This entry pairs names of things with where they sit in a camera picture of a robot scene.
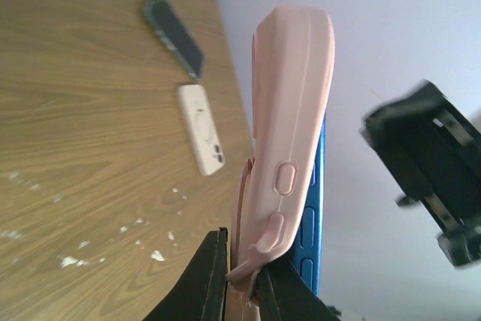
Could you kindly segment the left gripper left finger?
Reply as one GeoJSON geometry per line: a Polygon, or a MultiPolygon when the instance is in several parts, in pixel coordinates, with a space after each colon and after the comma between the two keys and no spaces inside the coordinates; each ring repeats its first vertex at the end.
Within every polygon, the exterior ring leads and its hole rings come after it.
{"type": "Polygon", "coordinates": [[[228,229],[206,234],[171,291],[145,321],[220,321],[224,317],[228,229]]]}

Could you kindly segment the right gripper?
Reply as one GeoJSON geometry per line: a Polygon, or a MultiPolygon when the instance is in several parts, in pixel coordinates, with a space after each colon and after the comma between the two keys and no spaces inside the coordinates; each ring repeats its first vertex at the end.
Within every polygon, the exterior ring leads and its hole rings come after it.
{"type": "Polygon", "coordinates": [[[362,136],[403,191],[422,204],[437,242],[461,268],[480,260],[480,133],[429,80],[364,118],[362,136]]]}

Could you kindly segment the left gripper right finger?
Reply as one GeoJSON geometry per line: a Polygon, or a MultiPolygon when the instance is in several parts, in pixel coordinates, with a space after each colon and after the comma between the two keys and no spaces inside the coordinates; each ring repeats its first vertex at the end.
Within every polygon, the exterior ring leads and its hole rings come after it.
{"type": "Polygon", "coordinates": [[[359,320],[334,306],[324,304],[306,286],[287,256],[259,272],[255,286],[262,321],[359,320]]]}

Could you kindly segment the blue phone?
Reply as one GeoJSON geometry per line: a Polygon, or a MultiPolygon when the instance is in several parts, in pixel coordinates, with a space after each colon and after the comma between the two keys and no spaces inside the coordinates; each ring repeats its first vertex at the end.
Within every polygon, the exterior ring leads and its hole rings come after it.
{"type": "Polygon", "coordinates": [[[292,264],[309,290],[319,295],[325,169],[325,120],[316,147],[301,224],[292,245],[292,264]]]}

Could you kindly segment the cream cased phone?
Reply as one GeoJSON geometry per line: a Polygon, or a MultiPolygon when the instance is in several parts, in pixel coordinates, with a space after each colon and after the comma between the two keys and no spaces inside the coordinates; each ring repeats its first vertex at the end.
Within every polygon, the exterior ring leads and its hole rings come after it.
{"type": "Polygon", "coordinates": [[[200,84],[184,84],[177,88],[177,97],[198,169],[210,176],[225,165],[225,156],[206,90],[200,84]]]}

